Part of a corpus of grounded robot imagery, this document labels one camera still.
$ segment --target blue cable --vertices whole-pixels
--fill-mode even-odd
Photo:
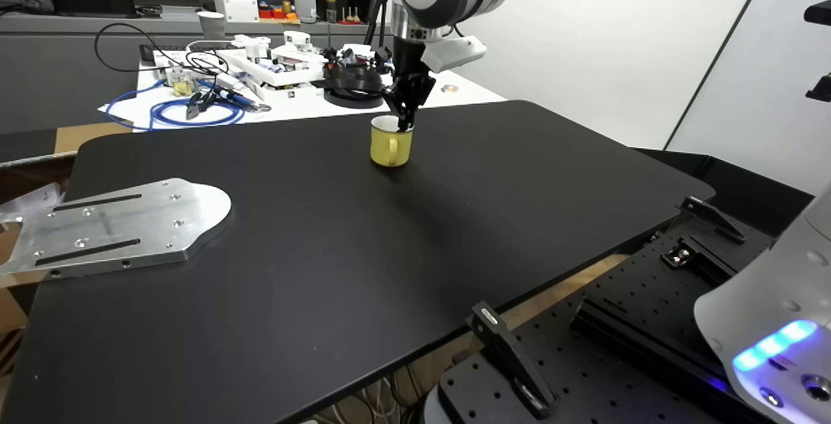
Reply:
[[[186,105],[188,105],[188,102],[190,101],[190,99],[174,99],[174,101],[164,101],[163,103],[158,103],[157,105],[154,105],[154,107],[151,107],[151,110],[149,111],[149,113],[151,114],[151,121],[149,122],[149,127],[140,127],[140,126],[137,126],[137,125],[127,124],[125,122],[122,122],[121,120],[119,120],[118,118],[116,118],[115,116],[113,116],[110,113],[110,110],[112,109],[113,105],[115,103],[121,101],[122,99],[127,98],[127,96],[138,95],[139,93],[149,92],[149,90],[153,90],[154,88],[158,88],[158,87],[162,86],[163,84],[164,84],[164,80],[159,80],[159,81],[155,82],[153,84],[153,86],[145,88],[143,90],[137,90],[136,92],[124,93],[124,95],[121,95],[121,96],[113,99],[113,101],[110,102],[109,105],[107,105],[107,108],[104,111],[104,114],[106,114],[106,116],[110,120],[115,122],[116,124],[122,125],[124,127],[129,128],[129,129],[134,129],[134,131],[151,131],[153,129],[153,123],[156,122],[156,121],[161,122],[163,124],[167,124],[167,125],[175,125],[177,127],[204,127],[204,126],[208,126],[208,125],[231,125],[231,124],[236,124],[237,122],[240,122],[240,120],[243,119],[243,117],[245,116],[245,111],[242,108],[238,107],[237,105],[228,103],[228,102],[216,102],[214,104],[217,105],[217,106],[226,108],[227,110],[231,111],[231,113],[228,114],[228,116],[223,117],[222,119],[211,120],[209,122],[183,122],[183,121],[180,121],[180,120],[170,119],[169,117],[164,116],[164,113],[166,113],[166,111],[169,110],[169,108],[176,107],[176,106],[186,106]]]

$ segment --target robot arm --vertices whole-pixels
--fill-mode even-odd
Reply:
[[[384,99],[398,114],[400,131],[412,128],[416,110],[433,88],[430,72],[481,59],[487,48],[475,36],[446,39],[446,27],[491,12],[505,0],[393,0],[395,75]]]

